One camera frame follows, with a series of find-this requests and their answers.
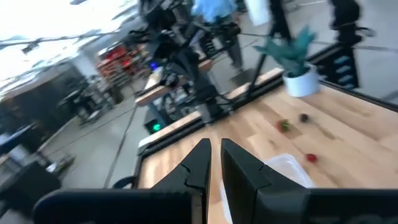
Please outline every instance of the wooden countertop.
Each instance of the wooden countertop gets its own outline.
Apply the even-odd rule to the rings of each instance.
[[[204,62],[199,64],[199,71],[200,72],[208,72],[211,70],[212,66],[213,66],[213,62],[211,60],[205,60]],[[148,89],[148,88],[158,84],[158,82],[160,81],[160,78],[161,78],[161,75],[159,72],[154,72],[154,73],[150,74],[148,82],[145,85],[144,89]],[[169,91],[170,91],[170,88],[168,88],[166,86],[158,86],[157,88],[151,90],[150,92],[146,93],[145,95],[139,96],[136,99],[136,104],[138,106],[145,106],[148,103],[150,103],[151,101],[158,99],[159,97],[163,96],[164,94],[166,94]]]
[[[299,121],[301,113],[309,115],[309,123]],[[280,119],[289,120],[289,132],[276,130]],[[209,223],[226,223],[220,197],[221,138],[232,139],[263,161],[293,155],[317,187],[398,188],[398,114],[325,86],[304,98],[291,97],[280,87],[151,155],[142,163],[139,187],[152,187],[202,138],[210,138],[212,145]],[[316,154],[318,162],[307,162],[306,153]]]

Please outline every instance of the concrete floor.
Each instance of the concrete floor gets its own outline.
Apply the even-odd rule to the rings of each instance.
[[[288,20],[292,33],[296,33],[309,23],[311,28],[318,32],[319,42],[332,43],[335,33],[328,28],[331,19],[327,2],[316,4],[309,4],[314,0],[298,0],[297,2],[307,5],[289,14]],[[377,98],[388,98],[389,101],[398,103],[398,77],[395,72],[398,59],[398,34],[393,29],[398,23],[398,16],[395,14],[398,1],[359,0],[359,2],[363,6],[364,15],[360,25],[374,29],[377,36],[367,38],[356,50],[361,82],[361,88],[358,91]],[[241,20],[243,33],[265,34],[267,31],[267,25],[253,27],[248,15],[242,15]],[[254,68],[259,54],[252,46],[261,45],[262,38],[240,35],[239,39],[243,48],[245,67]],[[313,54],[326,46],[313,44],[310,53]],[[365,50],[369,46],[380,48]],[[234,72],[229,64],[229,59],[222,55],[216,60],[212,69],[221,85],[220,92],[235,88],[230,80]],[[268,58],[263,72],[276,66],[276,63]],[[143,83],[136,83],[135,88],[140,89],[142,85]],[[96,123],[81,128],[77,121],[71,122],[44,149],[44,153],[53,160],[65,154],[76,155],[76,162],[63,180],[65,187],[109,187],[118,179],[133,173],[138,142],[148,136],[142,126],[147,108],[137,108],[134,105],[132,92],[125,95],[127,99],[122,104]]]

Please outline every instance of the metal frame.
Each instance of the metal frame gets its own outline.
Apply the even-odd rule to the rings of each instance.
[[[341,44],[333,44],[325,49],[323,49],[321,52],[311,56],[308,58],[308,61],[312,64],[317,64],[324,58],[328,57],[331,55],[331,52],[335,52],[336,50],[341,50],[345,46]],[[233,108],[236,110],[240,107],[243,107],[244,105],[254,101],[255,99],[259,98],[260,96],[271,92],[272,90],[275,90],[276,88],[280,87],[283,85],[283,79],[282,79],[282,73],[279,73],[275,77],[267,80],[266,82],[253,86],[252,92],[248,95],[246,92],[242,93],[241,95],[237,96],[233,100],[235,101]],[[320,81],[322,85],[325,85],[327,87],[333,88],[335,90],[341,91],[343,93],[346,93],[350,96],[357,97],[359,99],[362,99],[364,101],[373,103],[375,105],[381,106],[387,110],[395,111],[398,113],[398,106],[394,105],[392,103],[387,103],[383,102],[380,99],[367,96],[365,94],[352,91],[352,90],[347,90],[344,89],[336,84],[326,82],[326,81]],[[142,162],[149,156],[155,154],[156,152],[159,152],[162,149],[165,149],[167,146],[183,139],[184,137],[190,135],[191,133],[194,133],[195,131],[198,131],[201,128],[205,127],[205,123],[201,120],[201,118],[194,119],[193,121],[190,121],[186,125],[182,126],[181,128],[178,128],[165,136],[163,136],[160,139],[157,139],[154,142],[150,142],[149,144],[146,144],[144,146],[141,146],[138,149],[138,159],[136,163],[136,168],[133,174],[134,177],[134,183],[132,183],[132,188],[136,188],[139,182],[140,174],[141,174],[141,166]]]

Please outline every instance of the desk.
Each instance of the desk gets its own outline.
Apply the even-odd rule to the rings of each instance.
[[[260,79],[272,77],[272,72]],[[300,113],[308,114],[310,122],[301,123]],[[141,144],[197,116],[193,113]],[[289,120],[289,132],[276,130],[280,119]],[[202,138],[210,138],[213,148],[208,223],[226,223],[220,197],[221,138],[232,139],[262,161],[282,153],[293,155],[317,187],[398,188],[398,114],[326,86],[304,98],[293,98],[278,87],[234,115],[169,145],[143,160],[139,188],[152,187],[166,176]],[[318,162],[307,162],[306,153],[316,154]]]
[[[204,62],[199,64],[199,71],[201,73],[206,73],[211,70],[211,67],[213,66],[213,63],[211,60],[205,60]],[[161,74],[160,72],[155,72],[149,75],[148,82],[145,86],[145,90],[148,88],[151,88],[152,86],[156,85],[159,83],[161,79]],[[186,79],[180,79],[180,83],[177,85],[177,87],[182,86],[183,84],[186,83]],[[150,111],[154,114],[156,119],[159,121],[160,125],[162,127],[166,127],[167,123],[165,122],[165,119],[161,115],[161,113],[157,110],[156,105],[153,103],[156,99],[161,98],[162,96],[166,95],[172,91],[171,88],[166,87],[166,86],[158,86],[154,88],[153,90],[149,91],[148,93],[139,96],[136,99],[136,104],[138,106],[148,106]]]

